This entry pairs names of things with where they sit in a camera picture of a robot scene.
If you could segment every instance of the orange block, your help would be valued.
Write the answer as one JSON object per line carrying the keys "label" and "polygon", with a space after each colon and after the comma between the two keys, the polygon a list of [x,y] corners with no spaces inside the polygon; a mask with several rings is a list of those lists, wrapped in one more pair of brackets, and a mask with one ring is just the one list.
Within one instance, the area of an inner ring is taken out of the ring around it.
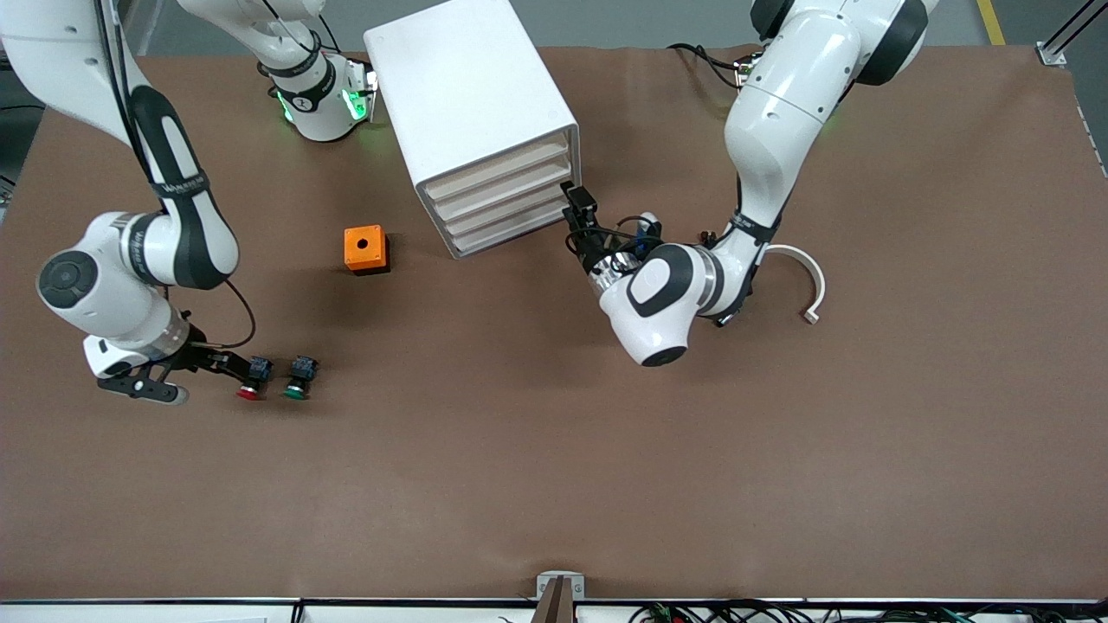
{"label": "orange block", "polygon": [[389,241],[380,225],[350,227],[343,232],[342,252],[347,268],[356,275],[389,269]]}

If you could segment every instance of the metal post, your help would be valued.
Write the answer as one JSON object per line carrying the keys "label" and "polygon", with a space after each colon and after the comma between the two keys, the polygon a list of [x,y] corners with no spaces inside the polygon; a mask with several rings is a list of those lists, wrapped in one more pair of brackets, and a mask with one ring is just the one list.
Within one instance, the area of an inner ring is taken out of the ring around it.
{"label": "metal post", "polygon": [[1066,64],[1066,55],[1063,51],[1069,42],[1074,40],[1075,37],[1081,33],[1086,27],[1092,23],[1092,20],[1100,17],[1100,13],[1108,9],[1108,0],[1087,0],[1085,6],[1083,6],[1074,17],[1063,24],[1058,29],[1058,32],[1054,33],[1054,37],[1048,39],[1046,42],[1039,41],[1035,44],[1035,49],[1038,51],[1039,60],[1043,64],[1050,67],[1064,67]]}

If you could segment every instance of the velcro strap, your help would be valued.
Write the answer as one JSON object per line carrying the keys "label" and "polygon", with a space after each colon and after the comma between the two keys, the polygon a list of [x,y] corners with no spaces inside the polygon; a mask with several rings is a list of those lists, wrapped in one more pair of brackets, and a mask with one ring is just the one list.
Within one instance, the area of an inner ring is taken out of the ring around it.
{"label": "velcro strap", "polygon": [[763,245],[772,241],[773,234],[777,233],[777,228],[780,224],[781,219],[778,218],[777,223],[773,223],[772,227],[766,227],[765,225],[759,225],[750,218],[747,218],[741,213],[731,216],[731,225],[733,225],[736,229],[748,234],[758,245]]}
{"label": "velcro strap", "polygon": [[208,190],[207,173],[199,173],[181,182],[151,182],[150,187],[163,200],[187,200]]}

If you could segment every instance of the white clamp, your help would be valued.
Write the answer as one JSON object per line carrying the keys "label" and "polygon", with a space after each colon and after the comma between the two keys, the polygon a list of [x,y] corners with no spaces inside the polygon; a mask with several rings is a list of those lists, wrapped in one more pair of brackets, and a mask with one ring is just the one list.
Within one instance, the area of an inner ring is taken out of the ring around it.
{"label": "white clamp", "polygon": [[828,282],[823,277],[823,269],[820,268],[819,263],[815,262],[811,255],[808,255],[802,249],[794,246],[769,245],[766,247],[766,254],[769,253],[788,255],[803,265],[804,268],[808,268],[808,274],[812,276],[812,283],[815,284],[815,298],[812,300],[812,304],[808,306],[808,309],[804,310],[804,319],[808,320],[809,324],[814,325],[820,319],[820,316],[815,313],[815,310],[819,309],[820,304],[823,303],[823,295],[827,293],[828,288]]}

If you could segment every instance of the yellow line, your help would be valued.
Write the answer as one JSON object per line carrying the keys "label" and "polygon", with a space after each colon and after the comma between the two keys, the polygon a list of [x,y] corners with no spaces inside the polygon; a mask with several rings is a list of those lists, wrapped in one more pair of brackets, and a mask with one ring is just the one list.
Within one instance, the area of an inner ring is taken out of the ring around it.
{"label": "yellow line", "polygon": [[977,0],[977,10],[981,11],[981,20],[985,22],[985,32],[988,33],[988,42],[993,45],[1004,45],[1004,33],[1001,32],[1001,22],[996,19],[996,10],[993,9],[993,1]]}

